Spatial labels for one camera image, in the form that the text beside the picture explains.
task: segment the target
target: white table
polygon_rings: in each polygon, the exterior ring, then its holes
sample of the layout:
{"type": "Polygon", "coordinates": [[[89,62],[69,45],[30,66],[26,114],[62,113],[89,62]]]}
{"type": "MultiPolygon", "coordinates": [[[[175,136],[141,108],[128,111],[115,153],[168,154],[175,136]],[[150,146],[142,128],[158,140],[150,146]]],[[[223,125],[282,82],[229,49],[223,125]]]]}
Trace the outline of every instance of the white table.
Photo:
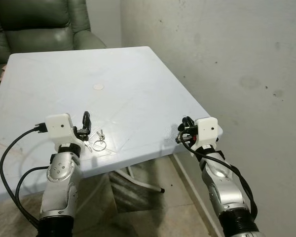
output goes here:
{"type": "MultiPolygon", "coordinates": [[[[91,134],[103,129],[107,142],[105,151],[81,154],[85,177],[184,151],[175,143],[182,117],[208,116],[149,47],[13,54],[0,85],[0,158],[46,116],[69,113],[80,128],[84,111],[91,114],[91,134]]],[[[47,133],[19,141],[4,166],[12,189],[53,153],[47,133]]],[[[23,192],[42,191],[45,172],[30,174],[23,192]]],[[[6,197],[0,179],[0,200],[6,197]]]]}

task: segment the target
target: silver robot arm segment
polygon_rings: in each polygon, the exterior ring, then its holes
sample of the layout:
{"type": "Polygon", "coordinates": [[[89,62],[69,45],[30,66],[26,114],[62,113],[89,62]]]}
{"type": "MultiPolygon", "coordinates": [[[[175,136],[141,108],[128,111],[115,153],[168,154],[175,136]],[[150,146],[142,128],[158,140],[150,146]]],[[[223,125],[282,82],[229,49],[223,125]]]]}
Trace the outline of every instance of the silver robot arm segment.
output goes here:
{"type": "MultiPolygon", "coordinates": [[[[192,150],[229,165],[222,152],[215,150],[218,140],[216,118],[201,118],[194,123],[190,117],[184,117],[182,122],[178,128],[180,133],[176,138],[178,143],[189,141],[192,150]]],[[[259,232],[242,193],[233,180],[234,173],[216,161],[197,154],[196,158],[225,237],[265,237],[259,232]]]]}
{"type": "Polygon", "coordinates": [[[90,115],[84,113],[80,130],[73,127],[68,114],[49,116],[45,123],[58,153],[51,156],[47,170],[37,237],[72,237],[77,189],[82,178],[79,157],[84,151],[83,141],[88,140],[90,134],[90,115]]]}

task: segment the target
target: gray wall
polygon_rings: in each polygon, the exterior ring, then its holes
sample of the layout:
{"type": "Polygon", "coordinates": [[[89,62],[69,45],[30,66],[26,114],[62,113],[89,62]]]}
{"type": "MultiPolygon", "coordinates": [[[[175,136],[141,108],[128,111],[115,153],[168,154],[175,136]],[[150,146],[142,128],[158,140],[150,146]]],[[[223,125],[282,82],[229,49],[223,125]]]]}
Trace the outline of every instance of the gray wall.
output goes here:
{"type": "Polygon", "coordinates": [[[109,48],[121,47],[120,0],[86,0],[91,32],[109,48]]]}
{"type": "MultiPolygon", "coordinates": [[[[260,230],[296,236],[296,0],[122,0],[121,23],[123,46],[150,46],[218,118],[260,230]]],[[[196,161],[179,159],[216,220],[196,161]]]]}

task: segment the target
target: small key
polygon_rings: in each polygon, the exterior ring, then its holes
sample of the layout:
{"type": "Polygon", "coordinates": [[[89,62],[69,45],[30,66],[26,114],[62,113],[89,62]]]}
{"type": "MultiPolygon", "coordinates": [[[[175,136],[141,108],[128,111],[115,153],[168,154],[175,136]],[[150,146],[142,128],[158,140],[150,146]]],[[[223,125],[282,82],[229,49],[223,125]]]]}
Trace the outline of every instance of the small key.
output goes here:
{"type": "Polygon", "coordinates": [[[101,129],[101,133],[97,132],[99,139],[101,141],[101,144],[103,143],[103,141],[105,140],[105,135],[103,134],[103,130],[101,129]]]}
{"type": "Polygon", "coordinates": [[[92,152],[89,141],[84,141],[83,143],[87,148],[89,148],[89,151],[92,152]]]}

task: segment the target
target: tiled floor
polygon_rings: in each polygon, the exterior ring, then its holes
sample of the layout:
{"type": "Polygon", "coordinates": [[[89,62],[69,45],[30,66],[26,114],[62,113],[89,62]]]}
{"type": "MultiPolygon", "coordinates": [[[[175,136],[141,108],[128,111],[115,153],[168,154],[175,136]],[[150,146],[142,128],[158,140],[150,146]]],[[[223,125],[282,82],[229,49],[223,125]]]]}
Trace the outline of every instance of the tiled floor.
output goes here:
{"type": "MultiPolygon", "coordinates": [[[[74,223],[75,237],[208,237],[196,208],[168,157],[132,166],[137,180],[161,186],[150,192],[115,172],[84,179],[74,223]]],[[[41,194],[24,206],[37,217],[41,194]]],[[[0,237],[36,236],[10,200],[0,203],[0,237]]]]}

